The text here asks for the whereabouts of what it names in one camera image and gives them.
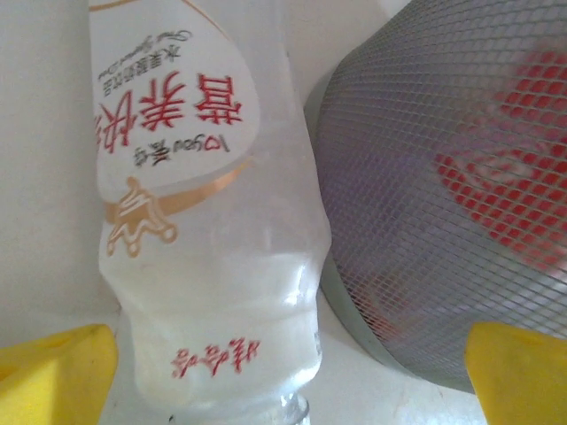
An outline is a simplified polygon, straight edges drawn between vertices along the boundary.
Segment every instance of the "wire mesh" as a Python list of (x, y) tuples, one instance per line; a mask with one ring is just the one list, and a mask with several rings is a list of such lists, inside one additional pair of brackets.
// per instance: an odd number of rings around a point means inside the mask
[(474, 322), (567, 338), (566, 1), (412, 1), (339, 65), (315, 156), (337, 269), (401, 365), (472, 390)]

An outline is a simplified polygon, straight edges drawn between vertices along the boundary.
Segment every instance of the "white surface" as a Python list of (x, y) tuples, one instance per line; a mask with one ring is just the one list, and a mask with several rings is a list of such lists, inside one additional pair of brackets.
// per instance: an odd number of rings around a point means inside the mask
[[(378, 30), (400, 1), (291, 0), (290, 56), (302, 98)], [(87, 0), (0, 5), (0, 345), (91, 321), (119, 307), (97, 271), (103, 217), (95, 187)], [(320, 302), (323, 365), (305, 390), (312, 423), (483, 424), (477, 400), (391, 372)], [(131, 387), (128, 327), (104, 425), (164, 424)]]

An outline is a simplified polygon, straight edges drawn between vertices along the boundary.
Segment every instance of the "white label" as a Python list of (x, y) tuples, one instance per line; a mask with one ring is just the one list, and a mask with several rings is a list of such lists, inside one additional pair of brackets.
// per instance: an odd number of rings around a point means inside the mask
[(97, 179), (116, 202), (128, 178), (185, 189), (238, 167), (260, 126), (236, 45), (188, 0), (91, 1)]

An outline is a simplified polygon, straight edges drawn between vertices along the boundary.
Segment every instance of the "metal mesh grille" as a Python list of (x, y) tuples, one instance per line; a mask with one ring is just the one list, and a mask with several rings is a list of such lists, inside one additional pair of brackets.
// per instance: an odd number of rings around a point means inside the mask
[(436, 383), (470, 389), (476, 321), (567, 337), (566, 20), (565, 1), (414, 0), (323, 100), (338, 271), (389, 353)]

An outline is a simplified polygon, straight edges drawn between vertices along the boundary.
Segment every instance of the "yellow object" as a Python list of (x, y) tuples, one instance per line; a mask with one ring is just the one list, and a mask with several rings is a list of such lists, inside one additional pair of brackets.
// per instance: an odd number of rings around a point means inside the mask
[(106, 325), (0, 350), (0, 425), (96, 425), (118, 352)]
[(567, 424), (567, 341), (479, 323), (465, 362), (490, 425)]

